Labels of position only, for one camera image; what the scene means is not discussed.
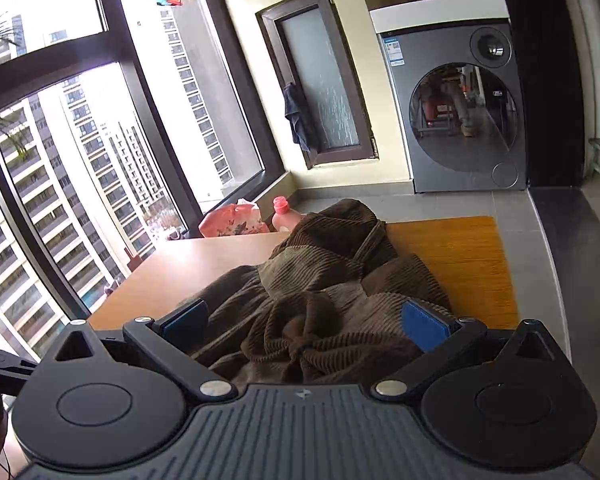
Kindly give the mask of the brown corduroy dotted dress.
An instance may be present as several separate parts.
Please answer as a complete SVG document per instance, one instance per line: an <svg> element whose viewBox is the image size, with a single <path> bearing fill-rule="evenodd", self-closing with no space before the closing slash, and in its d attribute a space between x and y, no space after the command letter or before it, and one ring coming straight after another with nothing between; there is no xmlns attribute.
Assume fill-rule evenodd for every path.
<svg viewBox="0 0 600 480"><path fill-rule="evenodd" d="M270 258L238 266L198 295L208 327L190 356L238 389L268 384L370 388L417 359L406 300L451 304L418 255L399 255L358 200L306 214Z"/></svg>

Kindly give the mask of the red plastic bag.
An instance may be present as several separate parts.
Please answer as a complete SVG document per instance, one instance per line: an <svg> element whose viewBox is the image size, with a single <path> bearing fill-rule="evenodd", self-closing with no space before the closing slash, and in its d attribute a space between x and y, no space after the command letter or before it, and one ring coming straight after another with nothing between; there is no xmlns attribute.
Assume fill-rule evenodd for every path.
<svg viewBox="0 0 600 480"><path fill-rule="evenodd" d="M208 212L198 230L205 238L270 232L262 220L259 206L243 198L236 204L228 204Z"/></svg>

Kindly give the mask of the pink bottle red cap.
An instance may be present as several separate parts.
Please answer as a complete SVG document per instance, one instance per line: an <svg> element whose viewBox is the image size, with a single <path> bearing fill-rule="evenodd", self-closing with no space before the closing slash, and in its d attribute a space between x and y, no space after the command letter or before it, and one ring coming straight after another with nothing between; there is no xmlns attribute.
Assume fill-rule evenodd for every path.
<svg viewBox="0 0 600 480"><path fill-rule="evenodd" d="M285 196L273 200L272 226L277 232L291 232L303 219L303 214L290 206Z"/></svg>

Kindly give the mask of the dark blue hanging cloth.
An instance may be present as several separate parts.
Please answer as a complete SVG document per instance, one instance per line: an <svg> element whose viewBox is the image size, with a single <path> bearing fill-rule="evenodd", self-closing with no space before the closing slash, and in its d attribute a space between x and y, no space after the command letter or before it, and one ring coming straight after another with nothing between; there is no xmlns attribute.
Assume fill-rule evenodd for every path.
<svg viewBox="0 0 600 480"><path fill-rule="evenodd" d="M306 98L292 82L283 88L285 117L291 128L294 143L309 153L315 148L314 128Z"/></svg>

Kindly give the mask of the grey front-load washing machine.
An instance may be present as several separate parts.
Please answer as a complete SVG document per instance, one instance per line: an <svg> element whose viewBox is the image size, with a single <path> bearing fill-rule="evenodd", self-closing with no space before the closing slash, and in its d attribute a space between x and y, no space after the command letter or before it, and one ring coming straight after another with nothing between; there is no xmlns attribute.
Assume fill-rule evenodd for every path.
<svg viewBox="0 0 600 480"><path fill-rule="evenodd" d="M526 127L505 18L379 36L417 193L522 190Z"/></svg>

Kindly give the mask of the frosted glass brown door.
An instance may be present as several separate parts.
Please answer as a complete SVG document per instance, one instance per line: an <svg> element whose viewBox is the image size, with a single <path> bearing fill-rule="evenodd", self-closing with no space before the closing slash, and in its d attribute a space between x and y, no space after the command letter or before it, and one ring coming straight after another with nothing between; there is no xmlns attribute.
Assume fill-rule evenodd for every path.
<svg viewBox="0 0 600 480"><path fill-rule="evenodd" d="M311 114L315 148L308 168L377 156L348 40L332 0L283 0L257 13L280 90L300 88Z"/></svg>

